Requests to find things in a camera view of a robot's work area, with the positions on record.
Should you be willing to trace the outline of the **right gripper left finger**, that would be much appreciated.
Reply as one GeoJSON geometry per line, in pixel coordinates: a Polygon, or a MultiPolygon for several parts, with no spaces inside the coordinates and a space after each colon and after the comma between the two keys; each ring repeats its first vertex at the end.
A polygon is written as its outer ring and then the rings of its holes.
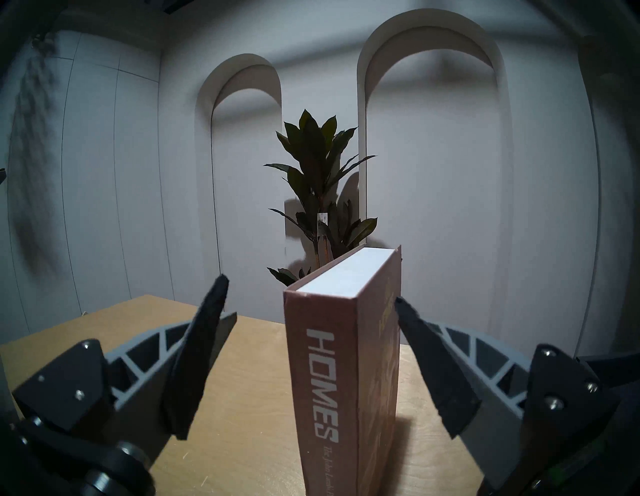
{"type": "Polygon", "coordinates": [[[127,442],[154,462],[170,437],[186,440],[213,365],[237,321],[220,275],[191,321],[144,331],[104,353],[84,339],[13,389],[26,419],[103,446],[127,442]]]}

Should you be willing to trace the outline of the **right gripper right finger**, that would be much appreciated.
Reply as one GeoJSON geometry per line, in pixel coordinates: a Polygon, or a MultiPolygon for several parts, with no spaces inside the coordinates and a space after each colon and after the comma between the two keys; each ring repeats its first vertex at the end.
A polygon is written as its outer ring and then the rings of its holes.
{"type": "Polygon", "coordinates": [[[424,321],[402,297],[394,306],[442,424],[482,472],[478,493],[597,493],[620,398],[587,365],[550,344],[517,357],[424,321]]]}

